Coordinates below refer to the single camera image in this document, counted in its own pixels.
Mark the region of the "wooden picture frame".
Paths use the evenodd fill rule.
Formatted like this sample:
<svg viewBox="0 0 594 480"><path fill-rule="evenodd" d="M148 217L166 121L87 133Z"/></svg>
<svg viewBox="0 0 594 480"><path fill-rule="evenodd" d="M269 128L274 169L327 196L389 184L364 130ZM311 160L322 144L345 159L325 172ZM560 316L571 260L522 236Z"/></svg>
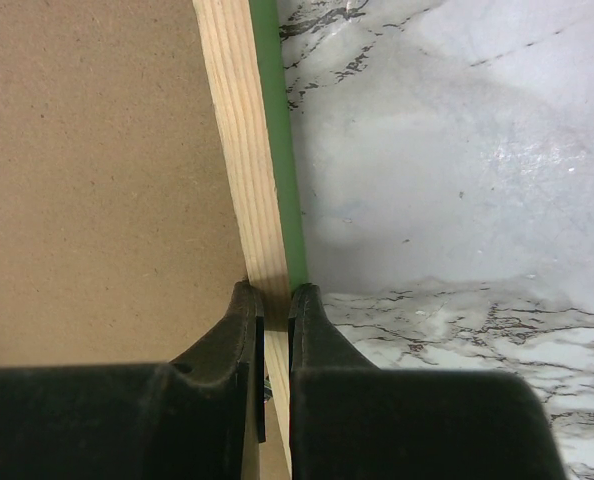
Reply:
<svg viewBox="0 0 594 480"><path fill-rule="evenodd" d="M266 367L289 457L288 312L308 273L278 5L194 8L247 275L263 298Z"/></svg>

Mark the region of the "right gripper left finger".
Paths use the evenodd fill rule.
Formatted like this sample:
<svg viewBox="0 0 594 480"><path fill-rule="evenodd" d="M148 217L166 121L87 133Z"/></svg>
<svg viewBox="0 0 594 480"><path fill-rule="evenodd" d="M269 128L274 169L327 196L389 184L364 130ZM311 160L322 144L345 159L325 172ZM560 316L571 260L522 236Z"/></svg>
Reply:
<svg viewBox="0 0 594 480"><path fill-rule="evenodd" d="M239 282L169 362L0 368L0 479L256 479L264 313Z"/></svg>

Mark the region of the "brown frame backing board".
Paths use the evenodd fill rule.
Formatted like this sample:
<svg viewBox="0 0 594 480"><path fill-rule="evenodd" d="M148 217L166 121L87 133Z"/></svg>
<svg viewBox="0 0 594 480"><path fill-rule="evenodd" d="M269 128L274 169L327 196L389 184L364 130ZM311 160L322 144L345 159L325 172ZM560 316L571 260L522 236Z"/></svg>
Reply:
<svg viewBox="0 0 594 480"><path fill-rule="evenodd" d="M169 360L243 257L188 1L0 1L0 366Z"/></svg>

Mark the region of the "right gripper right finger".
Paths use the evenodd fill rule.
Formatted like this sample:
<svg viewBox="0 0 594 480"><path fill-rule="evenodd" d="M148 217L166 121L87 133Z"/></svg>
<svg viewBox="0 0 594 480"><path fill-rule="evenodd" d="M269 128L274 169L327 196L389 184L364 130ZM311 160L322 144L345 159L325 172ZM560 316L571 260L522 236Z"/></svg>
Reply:
<svg viewBox="0 0 594 480"><path fill-rule="evenodd" d="M328 319L305 284L289 313L296 479L562 479L544 410L505 372L386 370Z"/></svg>

